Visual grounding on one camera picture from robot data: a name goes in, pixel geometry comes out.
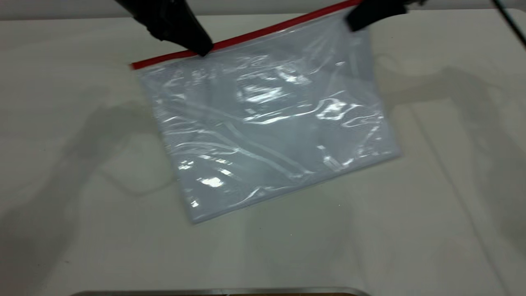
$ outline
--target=white wall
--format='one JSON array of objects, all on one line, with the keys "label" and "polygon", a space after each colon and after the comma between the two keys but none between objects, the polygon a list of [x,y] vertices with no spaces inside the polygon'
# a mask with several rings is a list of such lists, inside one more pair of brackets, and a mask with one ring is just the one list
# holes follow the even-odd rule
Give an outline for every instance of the white wall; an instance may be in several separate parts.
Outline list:
[{"label": "white wall", "polygon": [[[342,0],[188,0],[198,15],[305,13]],[[503,0],[507,7],[525,0]],[[488,8],[489,0],[429,0],[424,9]],[[127,16],[114,0],[0,0],[0,19]]]}]

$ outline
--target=plastic bag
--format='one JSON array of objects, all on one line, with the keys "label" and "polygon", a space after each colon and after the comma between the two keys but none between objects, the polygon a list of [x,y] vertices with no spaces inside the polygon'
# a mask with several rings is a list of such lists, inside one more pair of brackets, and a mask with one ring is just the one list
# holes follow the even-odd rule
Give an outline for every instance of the plastic bag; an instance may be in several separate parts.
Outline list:
[{"label": "plastic bag", "polygon": [[347,13],[302,16],[204,58],[135,64],[193,222],[399,155],[368,32],[351,33]]}]

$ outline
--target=black cable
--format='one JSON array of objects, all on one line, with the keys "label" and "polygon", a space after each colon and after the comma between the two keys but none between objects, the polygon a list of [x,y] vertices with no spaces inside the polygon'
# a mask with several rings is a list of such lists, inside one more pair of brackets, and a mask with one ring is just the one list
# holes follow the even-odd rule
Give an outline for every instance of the black cable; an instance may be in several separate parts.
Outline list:
[{"label": "black cable", "polygon": [[515,36],[519,39],[519,41],[522,43],[522,46],[524,46],[524,49],[526,49],[526,37],[524,37],[524,34],[519,29],[517,24],[513,21],[511,16],[508,14],[508,12],[505,10],[504,5],[500,2],[500,0],[491,0],[497,10],[500,12],[508,26],[510,26],[511,30],[515,33]]}]

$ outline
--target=white table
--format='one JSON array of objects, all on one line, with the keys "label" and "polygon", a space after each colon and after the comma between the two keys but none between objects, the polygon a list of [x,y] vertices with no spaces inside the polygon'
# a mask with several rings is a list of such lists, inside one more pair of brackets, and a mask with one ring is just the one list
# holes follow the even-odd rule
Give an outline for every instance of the white table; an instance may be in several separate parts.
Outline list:
[{"label": "white table", "polygon": [[[294,16],[200,20],[219,41]],[[371,36],[403,156],[191,225],[127,66],[180,48],[128,18],[0,22],[0,294],[524,295],[526,53],[495,11]]]}]

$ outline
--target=red zipper seal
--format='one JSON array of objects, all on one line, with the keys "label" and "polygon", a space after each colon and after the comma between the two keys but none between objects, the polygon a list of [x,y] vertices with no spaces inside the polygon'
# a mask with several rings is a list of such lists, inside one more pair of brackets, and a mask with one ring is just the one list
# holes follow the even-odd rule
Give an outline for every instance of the red zipper seal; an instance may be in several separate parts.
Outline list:
[{"label": "red zipper seal", "polygon": [[[317,10],[317,11],[314,11],[314,12],[311,12],[311,13],[308,13],[308,14],[304,14],[302,16],[298,16],[298,17],[293,18],[293,19],[289,19],[288,21],[284,21],[282,23],[279,23],[279,24],[276,24],[276,25],[273,25],[273,26],[270,26],[270,27],[266,27],[266,28],[259,29],[259,30],[254,31],[254,32],[250,32],[250,33],[247,33],[247,34],[244,34],[244,35],[240,35],[240,36],[237,36],[237,37],[234,37],[234,38],[230,38],[230,39],[227,39],[227,40],[224,40],[224,41],[220,41],[220,42],[214,44],[214,48],[212,49],[212,51],[221,50],[223,48],[226,48],[226,47],[229,47],[229,46],[232,46],[232,45],[243,43],[243,42],[246,42],[246,41],[249,41],[249,40],[252,40],[252,39],[256,39],[256,38],[259,38],[259,37],[262,37],[262,36],[265,36],[265,35],[277,32],[277,31],[281,31],[283,29],[290,28],[290,27],[295,26],[295,25],[299,25],[299,24],[307,22],[307,21],[311,21],[311,20],[313,20],[315,18],[319,18],[321,16],[324,16],[324,15],[327,15],[327,14],[331,14],[333,12],[345,9],[347,7],[358,5],[361,1],[362,0],[347,0],[347,1],[344,1],[344,2],[336,3],[334,5],[327,6],[325,8],[320,9],[320,10]],[[162,62],[165,62],[165,61],[175,60],[177,58],[183,58],[183,57],[191,57],[191,56],[195,56],[195,55],[197,55],[197,54],[194,53],[194,52],[191,52],[191,51],[182,51],[182,52],[170,53],[170,54],[165,54],[165,55],[160,55],[160,56],[157,56],[157,57],[149,58],[149,59],[144,60],[144,61],[132,63],[131,67],[132,67],[133,70],[138,70],[138,69],[142,69],[142,68],[145,68],[145,67],[150,67],[150,66],[153,66],[155,64],[162,63]]]}]

